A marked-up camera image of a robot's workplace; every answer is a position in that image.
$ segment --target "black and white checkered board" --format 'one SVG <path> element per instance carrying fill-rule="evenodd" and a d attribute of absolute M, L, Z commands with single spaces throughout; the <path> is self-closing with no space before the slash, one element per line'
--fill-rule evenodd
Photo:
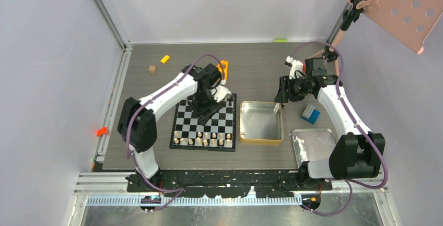
<path fill-rule="evenodd" d="M 235 151 L 236 140 L 236 102 L 237 94 L 232 94 L 232 103 L 229 105 L 229 99 L 220 102 L 223 105 L 217 113 L 204 125 L 198 125 L 198 119 L 191 111 L 191 98 L 181 100 L 176 107 L 174 125 L 172 127 L 172 136 L 169 148 L 171 149 L 202 149 L 215 151 Z M 200 142 L 198 142 L 198 132 L 202 133 Z M 204 139 L 207 140 L 207 146 L 204 145 Z"/>

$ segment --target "metal tray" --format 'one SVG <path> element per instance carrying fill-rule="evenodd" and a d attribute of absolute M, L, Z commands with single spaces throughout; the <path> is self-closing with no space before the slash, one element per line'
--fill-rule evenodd
<path fill-rule="evenodd" d="M 291 133 L 297 166 L 305 161 L 329 158 L 336 141 L 328 128 L 296 129 Z"/>
<path fill-rule="evenodd" d="M 240 104 L 240 141 L 279 145 L 284 139 L 282 106 L 274 102 Z"/>

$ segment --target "blue lego brick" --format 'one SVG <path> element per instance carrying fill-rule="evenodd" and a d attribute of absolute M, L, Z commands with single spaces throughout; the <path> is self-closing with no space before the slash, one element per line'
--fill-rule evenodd
<path fill-rule="evenodd" d="M 320 112 L 319 112 L 318 110 L 313 110 L 313 111 L 312 111 L 312 114 L 311 114 L 311 116 L 310 116 L 309 118 L 306 118 L 306 117 L 304 117 L 304 116 L 302 116 L 301 118 L 302 118 L 303 120 L 308 121 L 308 122 L 311 123 L 311 124 L 314 124 L 314 123 L 316 123 L 316 121 L 317 121 L 317 119 L 318 119 L 319 116 L 320 116 Z"/>

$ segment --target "gray wooden tabletop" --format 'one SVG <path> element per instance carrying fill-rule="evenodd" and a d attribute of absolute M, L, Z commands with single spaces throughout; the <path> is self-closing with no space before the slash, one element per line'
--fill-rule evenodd
<path fill-rule="evenodd" d="M 134 164 L 126 159 L 125 143 L 116 131 L 124 100 L 147 96 L 174 79 L 181 69 L 203 54 L 213 54 L 229 62 L 226 87 L 237 94 L 239 105 L 243 101 L 274 101 L 280 76 L 288 75 L 285 58 L 300 43 L 229 43 L 229 44 L 143 44 L 135 45 L 120 96 L 116 119 L 111 131 L 104 169 L 132 169 Z M 309 45 L 300 50 L 296 59 L 304 60 L 319 51 L 321 46 Z M 160 60 L 170 55 L 167 64 Z M 199 66 L 216 64 L 208 57 Z M 155 75 L 148 72 L 150 65 L 157 66 Z M 311 103 L 321 112 L 312 125 L 300 118 Z M 236 152 L 169 149 L 174 110 L 171 108 L 157 122 L 155 158 L 162 169 L 285 169 L 296 168 L 294 149 L 288 136 L 294 129 L 330 128 L 332 122 L 322 105 L 313 97 L 289 103 L 283 109 L 285 139 L 280 146 L 246 145 L 236 138 Z"/>

